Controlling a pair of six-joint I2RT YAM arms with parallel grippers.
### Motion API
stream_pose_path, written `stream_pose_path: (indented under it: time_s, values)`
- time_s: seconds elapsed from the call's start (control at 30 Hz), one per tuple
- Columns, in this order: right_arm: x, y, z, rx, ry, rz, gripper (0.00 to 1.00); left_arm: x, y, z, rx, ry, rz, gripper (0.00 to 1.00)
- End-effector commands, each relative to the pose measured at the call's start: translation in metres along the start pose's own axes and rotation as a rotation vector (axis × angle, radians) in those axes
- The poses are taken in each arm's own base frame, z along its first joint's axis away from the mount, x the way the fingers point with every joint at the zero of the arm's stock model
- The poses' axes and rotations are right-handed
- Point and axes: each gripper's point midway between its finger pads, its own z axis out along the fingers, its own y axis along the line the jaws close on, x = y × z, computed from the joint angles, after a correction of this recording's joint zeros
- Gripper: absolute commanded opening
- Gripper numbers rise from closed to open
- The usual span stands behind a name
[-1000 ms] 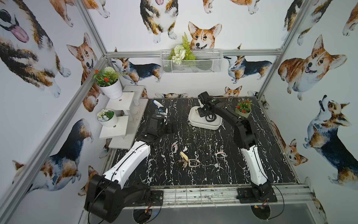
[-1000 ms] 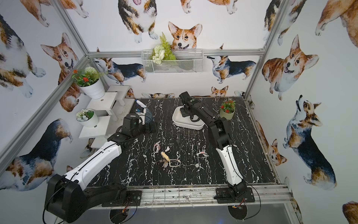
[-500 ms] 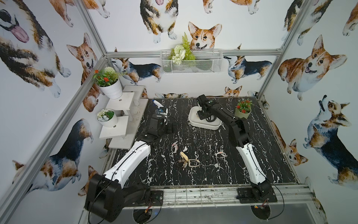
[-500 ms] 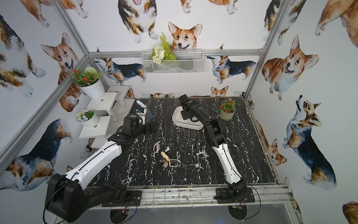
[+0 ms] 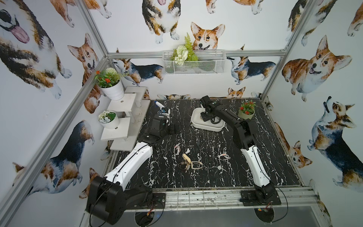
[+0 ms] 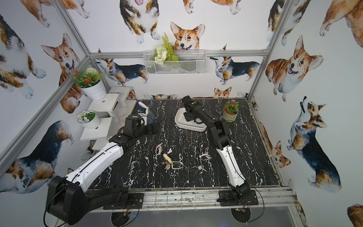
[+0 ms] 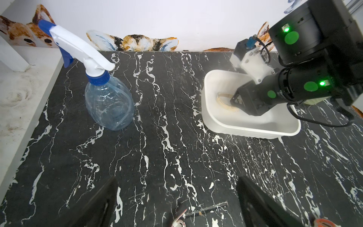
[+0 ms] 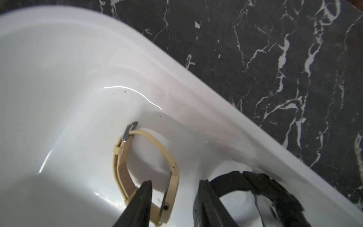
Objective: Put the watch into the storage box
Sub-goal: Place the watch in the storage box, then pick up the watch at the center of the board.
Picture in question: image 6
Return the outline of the white pink band watch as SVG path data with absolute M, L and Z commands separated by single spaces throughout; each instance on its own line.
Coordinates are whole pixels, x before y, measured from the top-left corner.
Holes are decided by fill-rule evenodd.
M 208 153 L 200 155 L 199 158 L 201 161 L 209 161 L 212 159 L 212 157 Z

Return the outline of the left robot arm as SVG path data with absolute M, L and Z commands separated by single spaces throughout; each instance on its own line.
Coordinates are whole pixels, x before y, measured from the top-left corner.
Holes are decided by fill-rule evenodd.
M 124 147 L 146 135 L 159 132 L 160 124 L 149 115 L 131 114 L 125 126 L 115 134 L 97 155 L 65 177 L 56 176 L 49 184 L 45 213 L 66 224 L 74 225 L 87 213 L 106 205 L 131 207 L 129 191 L 114 185 L 90 190 L 90 185 L 114 161 L 124 154 Z

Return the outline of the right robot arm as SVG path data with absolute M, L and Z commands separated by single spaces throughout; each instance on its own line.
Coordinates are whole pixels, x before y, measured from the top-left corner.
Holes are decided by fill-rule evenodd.
M 226 120 L 212 115 L 202 103 L 192 100 L 190 96 L 182 98 L 182 102 L 186 109 L 185 120 L 190 122 L 199 119 L 199 124 L 203 123 L 208 128 L 210 139 L 226 167 L 233 201 L 241 203 L 251 190 L 235 159 Z

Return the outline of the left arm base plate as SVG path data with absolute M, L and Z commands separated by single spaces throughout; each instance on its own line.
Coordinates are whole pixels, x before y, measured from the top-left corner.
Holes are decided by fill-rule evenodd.
M 121 196 L 119 201 L 104 206 L 103 210 L 138 209 L 142 208 L 143 200 L 143 193 L 125 193 Z

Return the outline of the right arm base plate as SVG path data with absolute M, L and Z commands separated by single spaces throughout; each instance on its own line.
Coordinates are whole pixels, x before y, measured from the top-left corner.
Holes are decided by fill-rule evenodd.
M 244 205 L 258 205 L 259 201 L 255 190 L 250 190 L 245 195 L 238 195 L 234 191 L 219 191 L 217 202 L 222 207 L 225 206 L 244 206 Z

